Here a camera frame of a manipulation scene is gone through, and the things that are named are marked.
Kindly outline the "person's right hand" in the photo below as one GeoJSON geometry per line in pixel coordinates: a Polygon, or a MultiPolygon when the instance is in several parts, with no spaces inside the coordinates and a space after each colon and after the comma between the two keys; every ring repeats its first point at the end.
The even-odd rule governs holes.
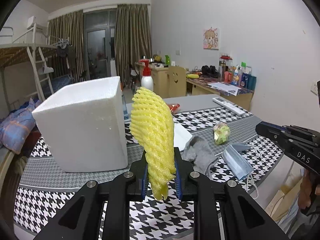
{"type": "Polygon", "coordinates": [[[298,206],[301,210],[309,207],[311,205],[311,198],[310,194],[314,193],[315,195],[319,196],[319,185],[313,190],[312,189],[312,182],[310,180],[309,171],[304,170],[304,175],[302,182],[300,184],[300,192],[298,196],[298,206]]]}

